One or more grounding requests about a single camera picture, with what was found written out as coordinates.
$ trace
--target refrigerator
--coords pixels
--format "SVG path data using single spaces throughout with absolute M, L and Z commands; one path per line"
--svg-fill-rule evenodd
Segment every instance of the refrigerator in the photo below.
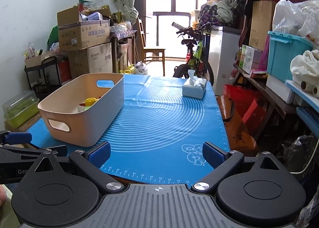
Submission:
M 213 90 L 217 96 L 223 94 L 225 84 L 232 83 L 231 73 L 239 50 L 240 34 L 241 30 L 229 27 L 219 27 L 218 30 L 211 31 L 208 62 L 213 69 Z

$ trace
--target ribbed black plate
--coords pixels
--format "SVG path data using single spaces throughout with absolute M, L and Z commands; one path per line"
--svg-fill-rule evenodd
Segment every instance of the ribbed black plate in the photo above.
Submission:
M 216 208 L 209 195 L 195 194 L 184 184 L 131 184 L 104 197 L 87 219 L 69 228 L 239 228 Z

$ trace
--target blue shelf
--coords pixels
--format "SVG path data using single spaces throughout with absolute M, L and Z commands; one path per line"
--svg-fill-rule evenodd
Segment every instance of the blue shelf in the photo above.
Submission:
M 292 80 L 286 80 L 285 84 L 319 113 L 319 99 L 315 98 L 311 93 L 302 91 L 301 87 Z
M 297 115 L 308 126 L 314 136 L 319 138 L 319 115 L 309 107 L 297 107 Z

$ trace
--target white cable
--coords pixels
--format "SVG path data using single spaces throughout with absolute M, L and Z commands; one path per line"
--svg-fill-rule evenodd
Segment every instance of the white cable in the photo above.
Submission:
M 306 166 L 302 171 L 300 171 L 300 172 L 290 172 L 291 174 L 293 174 L 293 175 L 299 175 L 299 174 L 302 174 L 303 172 L 306 171 L 306 169 L 309 167 L 310 162 L 312 161 L 312 159 L 313 159 L 313 157 L 314 157 L 314 155 L 315 155 L 315 153 L 316 153 L 316 150 L 317 150 L 317 148 L 318 148 L 318 144 L 319 144 L 319 139 L 318 139 L 318 141 L 317 141 L 317 145 L 316 145 L 316 147 L 315 147 L 315 149 L 314 149 L 314 152 L 312 153 L 312 156 L 311 156 L 311 158 L 310 158 L 310 160 L 309 160 L 307 166 Z

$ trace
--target plastic storage basket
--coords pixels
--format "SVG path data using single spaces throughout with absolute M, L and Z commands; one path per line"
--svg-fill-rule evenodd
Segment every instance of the plastic storage basket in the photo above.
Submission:
M 39 112 L 39 99 L 34 91 L 24 91 L 2 105 L 4 118 L 13 128 L 18 128 Z
M 113 87 L 99 87 L 99 80 L 111 80 Z M 78 112 L 87 98 L 100 99 Z M 41 116 L 55 139 L 82 147 L 94 145 L 124 104 L 124 76 L 94 73 L 82 75 L 60 87 L 38 105 Z
M 305 38 L 269 31 L 270 45 L 267 72 L 282 82 L 292 80 L 291 60 L 306 50 L 313 49 L 313 43 Z

